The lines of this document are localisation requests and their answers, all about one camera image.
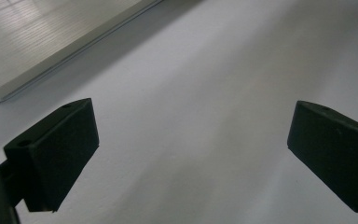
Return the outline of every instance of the white table surface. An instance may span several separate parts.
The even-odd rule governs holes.
[[[0,104],[0,162],[87,97],[101,146],[22,223],[358,223],[286,145],[297,100],[358,120],[358,1],[166,0]]]

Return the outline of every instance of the screw hole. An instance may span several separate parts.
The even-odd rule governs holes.
[[[17,146],[19,146],[19,147],[26,147],[26,146],[30,145],[31,143],[32,143],[31,140],[24,140],[24,141],[19,142],[19,143],[17,144]]]

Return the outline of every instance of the white surface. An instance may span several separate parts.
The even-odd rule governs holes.
[[[0,104],[0,161],[86,97],[101,146],[25,224],[358,223],[286,145],[296,100],[358,120],[358,1],[164,1]]]
[[[0,100],[156,0],[0,0]]]

